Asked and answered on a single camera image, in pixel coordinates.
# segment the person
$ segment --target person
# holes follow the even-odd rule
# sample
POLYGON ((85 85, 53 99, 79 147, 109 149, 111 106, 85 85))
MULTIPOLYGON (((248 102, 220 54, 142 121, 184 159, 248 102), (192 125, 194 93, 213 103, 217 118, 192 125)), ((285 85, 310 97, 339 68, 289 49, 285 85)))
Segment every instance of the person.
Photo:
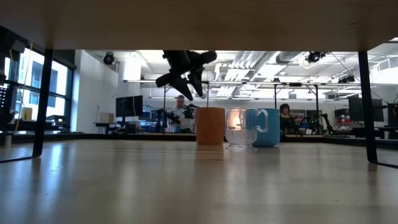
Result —
POLYGON ((184 112, 185 97, 179 95, 176 100, 175 109, 172 111, 174 115, 179 117, 180 121, 180 133, 192 133, 193 120, 185 118, 184 112))
POLYGON ((289 132, 295 126, 294 119, 290 114, 290 106, 284 103, 279 108, 280 111, 280 130, 283 133, 289 132))

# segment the glass mug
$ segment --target glass mug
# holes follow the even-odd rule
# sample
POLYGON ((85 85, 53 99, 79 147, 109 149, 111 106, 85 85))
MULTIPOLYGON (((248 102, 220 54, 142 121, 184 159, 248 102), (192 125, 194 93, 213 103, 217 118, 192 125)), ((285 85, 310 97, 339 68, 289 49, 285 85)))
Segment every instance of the glass mug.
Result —
POLYGON ((226 112, 225 138, 232 145, 250 146, 257 140, 257 131, 268 131, 268 113, 266 110, 255 108, 231 108, 226 112), (257 125, 257 117, 264 113, 264 129, 257 125))

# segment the black monitor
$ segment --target black monitor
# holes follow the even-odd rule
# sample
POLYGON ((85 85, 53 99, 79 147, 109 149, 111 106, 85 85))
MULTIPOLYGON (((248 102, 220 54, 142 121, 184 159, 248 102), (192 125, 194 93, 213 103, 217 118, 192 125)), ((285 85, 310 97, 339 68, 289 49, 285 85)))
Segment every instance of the black monitor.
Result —
POLYGON ((129 96, 116 99, 116 117, 142 116, 142 96, 129 96))
MULTIPOLYGON (((348 98, 348 106, 349 106, 349 119, 352 121, 363 121, 363 106, 362 106, 362 98, 357 97, 349 97, 348 98)), ((373 119, 377 122, 384 121, 383 115, 383 102, 382 100, 372 99, 373 109, 373 119)))

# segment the dark hair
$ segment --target dark hair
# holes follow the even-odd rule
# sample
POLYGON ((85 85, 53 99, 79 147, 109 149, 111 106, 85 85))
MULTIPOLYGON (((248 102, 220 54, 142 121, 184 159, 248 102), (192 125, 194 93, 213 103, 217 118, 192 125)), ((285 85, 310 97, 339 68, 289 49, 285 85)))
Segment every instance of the dark hair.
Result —
POLYGON ((290 112, 290 107, 287 103, 284 103, 280 106, 279 111, 280 113, 283 113, 284 109, 287 108, 287 110, 290 112))

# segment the blue mug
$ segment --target blue mug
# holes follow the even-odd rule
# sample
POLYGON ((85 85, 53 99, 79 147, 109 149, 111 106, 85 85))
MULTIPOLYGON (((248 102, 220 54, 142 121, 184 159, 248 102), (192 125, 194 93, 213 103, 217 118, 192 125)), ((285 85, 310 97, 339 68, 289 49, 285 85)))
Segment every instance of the blue mug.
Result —
MULTIPOLYGON (((277 109, 264 109, 268 112, 268 131, 262 133, 257 131, 257 140, 252 144, 254 147, 274 147, 280 141, 280 118, 279 110, 277 109)), ((266 117, 261 113, 257 117, 257 124, 264 127, 266 117)))

